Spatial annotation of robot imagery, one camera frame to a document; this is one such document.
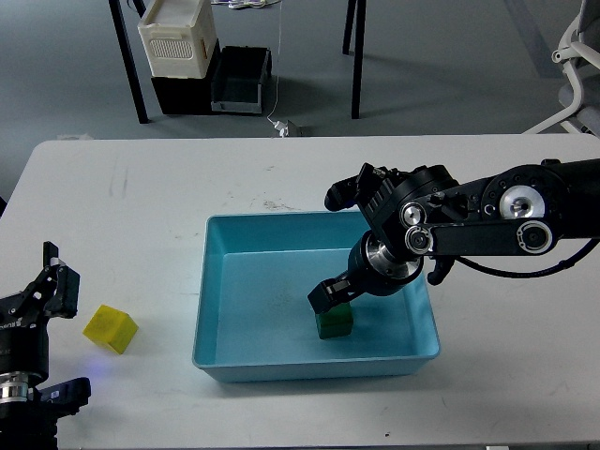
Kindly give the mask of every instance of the green block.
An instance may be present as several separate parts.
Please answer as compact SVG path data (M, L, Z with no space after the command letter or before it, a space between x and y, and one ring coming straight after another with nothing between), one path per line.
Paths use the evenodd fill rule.
M315 314L315 319L321 339L348 336L353 330L354 318L350 303L342 303L323 314Z

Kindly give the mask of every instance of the yellow block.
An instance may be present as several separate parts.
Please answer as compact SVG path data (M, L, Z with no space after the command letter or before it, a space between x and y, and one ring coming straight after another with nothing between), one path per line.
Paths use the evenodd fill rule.
M138 325L126 312L100 305L83 334L100 347L123 354Z

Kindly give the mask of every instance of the table surface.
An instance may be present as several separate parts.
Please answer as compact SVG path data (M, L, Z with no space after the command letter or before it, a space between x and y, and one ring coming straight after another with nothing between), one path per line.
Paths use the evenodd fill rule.
M365 161L444 164L464 183L597 156L576 135L45 142L0 219L0 296L38 273L45 240L82 276L78 316L49 324L46 384L92 384L59 421L61 448L596 442L598 251L543 279L454 268L429 287L442 352L412 376L224 384L191 355L212 215L323 210ZM541 268L580 245L491 263ZM123 355L82 335L103 303L140 326Z

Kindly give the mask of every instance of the black table leg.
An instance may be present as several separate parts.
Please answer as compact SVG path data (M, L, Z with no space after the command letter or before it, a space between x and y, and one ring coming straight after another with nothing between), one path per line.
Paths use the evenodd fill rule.
M363 47L365 45L365 17L367 0L356 0L356 37L354 42L354 74L352 76L352 119L360 116L360 89L363 78Z
M341 52L343 54L350 54L350 39L353 36L355 10L356 0L348 0L348 10L346 11L346 26L344 28L344 42L341 46Z
M117 39L119 40L119 47L121 48L125 72L127 73L127 79L129 80L129 89L133 96L133 103L135 104L135 110L138 114L138 120L141 124L148 124L150 120L148 120L146 107L143 104L142 88L140 87L138 73L135 70L131 47L129 47L128 32L125 29L125 22L123 20L121 0L109 0L109 7L111 7L112 21L114 22L114 29L116 31Z
M141 18L144 12L146 12L146 5L143 3L143 0L133 0L133 5Z

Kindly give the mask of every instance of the white storage box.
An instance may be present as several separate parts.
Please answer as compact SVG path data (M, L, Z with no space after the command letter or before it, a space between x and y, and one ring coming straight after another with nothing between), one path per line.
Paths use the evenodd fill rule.
M154 77L206 76L217 45L210 0L154 0L138 30Z

